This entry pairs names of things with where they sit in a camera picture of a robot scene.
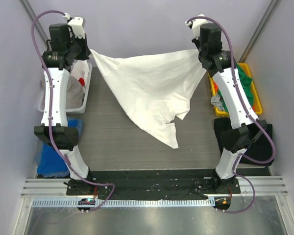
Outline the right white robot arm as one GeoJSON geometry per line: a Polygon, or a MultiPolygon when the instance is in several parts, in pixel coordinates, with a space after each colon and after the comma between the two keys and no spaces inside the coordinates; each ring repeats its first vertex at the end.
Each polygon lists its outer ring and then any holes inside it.
{"type": "Polygon", "coordinates": [[[213,191],[223,193],[234,183],[242,155],[265,131],[267,123],[258,119],[249,103],[232,53],[222,48],[221,28],[215,23],[202,24],[193,43],[202,67],[221,91],[231,121],[231,129],[220,135],[223,151],[211,182],[213,191]]]}

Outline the white t shirt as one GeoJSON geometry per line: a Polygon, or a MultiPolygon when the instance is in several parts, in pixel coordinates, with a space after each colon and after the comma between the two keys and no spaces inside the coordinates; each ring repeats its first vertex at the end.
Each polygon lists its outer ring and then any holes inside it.
{"type": "Polygon", "coordinates": [[[196,49],[112,58],[92,50],[106,84],[140,129],[178,149],[175,118],[184,119],[206,70],[196,49]]]}

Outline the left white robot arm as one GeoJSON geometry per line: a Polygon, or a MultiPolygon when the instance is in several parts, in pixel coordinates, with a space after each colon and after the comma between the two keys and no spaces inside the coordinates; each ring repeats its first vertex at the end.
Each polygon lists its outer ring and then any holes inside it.
{"type": "Polygon", "coordinates": [[[85,34],[74,32],[69,23],[50,25],[49,34],[49,46],[40,55],[45,76],[44,114],[41,124],[34,128],[34,134],[52,146],[69,169],[67,194],[90,195],[95,184],[78,149],[79,131],[68,126],[66,112],[71,66],[75,60],[89,59],[87,39],[85,34]]]}

